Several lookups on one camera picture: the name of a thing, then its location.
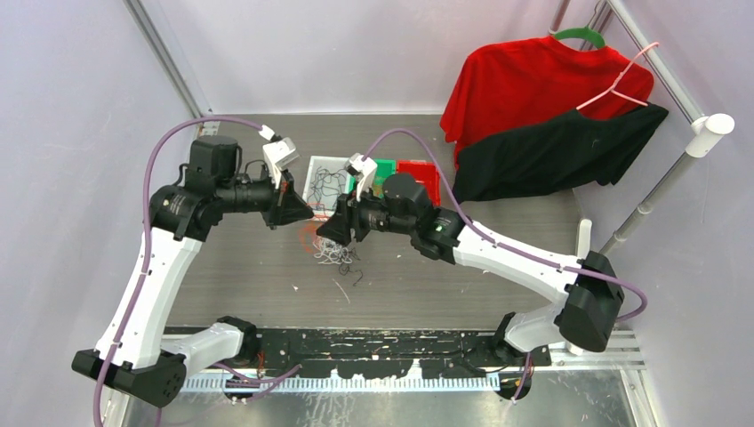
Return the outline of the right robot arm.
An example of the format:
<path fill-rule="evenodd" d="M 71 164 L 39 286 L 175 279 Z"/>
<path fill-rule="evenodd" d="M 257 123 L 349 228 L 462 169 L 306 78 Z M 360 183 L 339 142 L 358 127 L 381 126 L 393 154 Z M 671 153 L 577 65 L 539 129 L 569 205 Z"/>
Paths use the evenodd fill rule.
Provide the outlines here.
<path fill-rule="evenodd" d="M 546 298 L 549 305 L 509 313 L 501 321 L 493 352 L 504 365 L 516 365 L 527 352 L 552 343 L 569 342 L 591 352 L 606 349 L 625 294 L 604 255 L 590 251 L 579 258 L 506 238 L 433 205 L 426 189 L 406 173 L 390 176 L 383 193 L 340 195 L 317 235 L 342 246 L 361 242 L 372 231 L 406 235 L 431 260 L 486 270 Z"/>

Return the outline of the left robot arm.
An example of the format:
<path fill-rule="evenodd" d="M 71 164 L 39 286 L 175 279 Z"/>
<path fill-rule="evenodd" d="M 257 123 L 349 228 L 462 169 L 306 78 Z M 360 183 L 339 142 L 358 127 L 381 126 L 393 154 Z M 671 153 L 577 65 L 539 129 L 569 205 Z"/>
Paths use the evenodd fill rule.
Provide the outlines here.
<path fill-rule="evenodd" d="M 273 135 L 262 151 L 261 173 L 252 178 L 236 140 L 214 135 L 192 142 L 178 180 L 151 196 L 148 231 L 123 298 L 96 346 L 73 357 L 74 372 L 161 408 L 201 370 L 224 360 L 248 367 L 258 359 L 257 328 L 240 318 L 218 318 L 175 342 L 163 335 L 190 264 L 225 214 L 258 213 L 272 229 L 312 217 L 288 169 L 298 157 L 293 142 Z"/>

